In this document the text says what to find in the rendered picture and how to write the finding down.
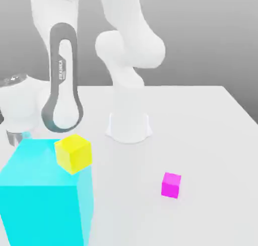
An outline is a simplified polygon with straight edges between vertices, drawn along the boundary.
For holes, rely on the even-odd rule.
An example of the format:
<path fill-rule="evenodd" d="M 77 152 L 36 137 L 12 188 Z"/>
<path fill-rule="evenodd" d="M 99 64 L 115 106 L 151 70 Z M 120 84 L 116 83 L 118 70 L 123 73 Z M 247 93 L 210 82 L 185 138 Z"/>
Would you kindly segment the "small magenta cube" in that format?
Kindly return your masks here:
<path fill-rule="evenodd" d="M 178 198 L 181 175 L 166 172 L 162 180 L 161 195 Z"/>

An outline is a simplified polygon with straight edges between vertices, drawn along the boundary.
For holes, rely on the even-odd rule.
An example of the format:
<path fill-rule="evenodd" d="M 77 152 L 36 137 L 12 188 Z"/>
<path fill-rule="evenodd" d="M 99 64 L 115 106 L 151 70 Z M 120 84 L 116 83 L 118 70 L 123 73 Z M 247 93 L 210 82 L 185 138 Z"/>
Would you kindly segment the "large cyan box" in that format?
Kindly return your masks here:
<path fill-rule="evenodd" d="M 0 216 L 10 246 L 88 246 L 91 167 L 69 174 L 54 139 L 25 139 L 0 171 Z"/>

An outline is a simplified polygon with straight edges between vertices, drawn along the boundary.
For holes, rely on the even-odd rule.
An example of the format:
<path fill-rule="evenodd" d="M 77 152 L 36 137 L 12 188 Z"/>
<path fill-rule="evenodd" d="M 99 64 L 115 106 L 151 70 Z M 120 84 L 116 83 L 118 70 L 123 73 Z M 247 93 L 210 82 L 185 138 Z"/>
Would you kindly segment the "small yellow cube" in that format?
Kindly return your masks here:
<path fill-rule="evenodd" d="M 55 142 L 54 148 L 58 165 L 69 174 L 76 174 L 92 164 L 91 143 L 78 134 Z"/>

